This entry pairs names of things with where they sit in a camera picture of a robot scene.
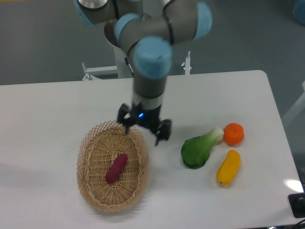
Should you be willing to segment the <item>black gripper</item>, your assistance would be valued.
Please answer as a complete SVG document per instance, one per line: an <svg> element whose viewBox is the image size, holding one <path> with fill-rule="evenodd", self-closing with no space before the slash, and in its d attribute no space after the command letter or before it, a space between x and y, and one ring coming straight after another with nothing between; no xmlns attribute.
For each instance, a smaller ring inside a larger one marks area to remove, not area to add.
<svg viewBox="0 0 305 229"><path fill-rule="evenodd" d="M170 119L164 119L160 121L161 105L147 110L143 108L142 103L132 104L132 108L123 103L117 115L117 122L125 128L125 134L129 133L130 127L138 125L149 129L156 135L155 146L160 141L168 141L172 132L172 121Z"/></svg>

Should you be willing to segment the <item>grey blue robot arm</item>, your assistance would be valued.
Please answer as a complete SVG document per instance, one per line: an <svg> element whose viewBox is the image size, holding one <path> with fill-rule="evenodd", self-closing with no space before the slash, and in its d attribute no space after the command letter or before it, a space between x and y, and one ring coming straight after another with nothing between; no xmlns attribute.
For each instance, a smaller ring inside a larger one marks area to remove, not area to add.
<svg viewBox="0 0 305 229"><path fill-rule="evenodd" d="M157 141L168 140L172 122L160 119L172 47L199 39L212 27L210 7L199 0L164 0L159 17L145 19L141 0L77 0L75 7L88 25L115 20L114 36L133 75L132 104L122 104L117 122L149 129Z"/></svg>

